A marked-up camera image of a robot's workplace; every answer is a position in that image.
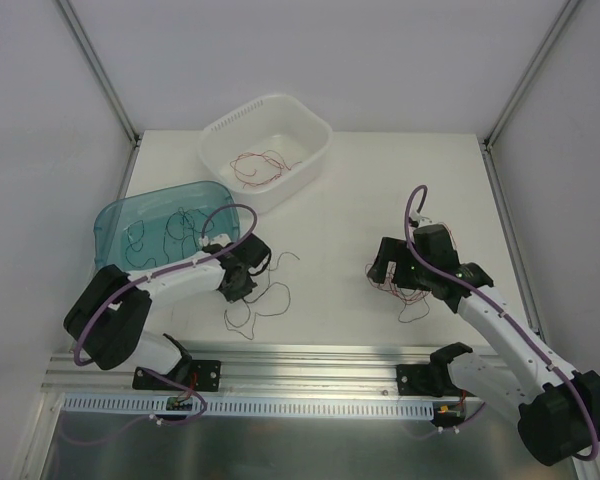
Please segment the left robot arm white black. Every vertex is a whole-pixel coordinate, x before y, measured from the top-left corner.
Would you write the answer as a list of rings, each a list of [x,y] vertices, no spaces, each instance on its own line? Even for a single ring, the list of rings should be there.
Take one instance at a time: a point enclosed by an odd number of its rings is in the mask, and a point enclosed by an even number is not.
[[[269,246],[255,234],[233,242],[220,235],[186,260],[125,272],[116,265],[97,271],[67,313],[63,326],[73,338],[74,362],[102,371],[134,367],[137,390],[214,391],[211,368],[191,357],[172,335],[149,332],[151,313],[202,293],[217,292],[228,303],[256,288],[255,277],[271,261]]]

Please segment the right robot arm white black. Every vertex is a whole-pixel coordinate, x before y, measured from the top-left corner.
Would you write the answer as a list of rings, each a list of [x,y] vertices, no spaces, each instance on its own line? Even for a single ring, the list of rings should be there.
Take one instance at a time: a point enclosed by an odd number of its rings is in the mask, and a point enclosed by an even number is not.
[[[431,294],[477,330],[508,368],[501,373],[456,342],[434,351],[426,365],[402,367],[402,386],[433,397],[461,390],[478,396],[515,424],[543,465],[597,456],[600,375],[579,372],[512,315],[492,278],[478,264],[460,261],[444,225],[421,226],[405,240],[383,238],[367,277]]]

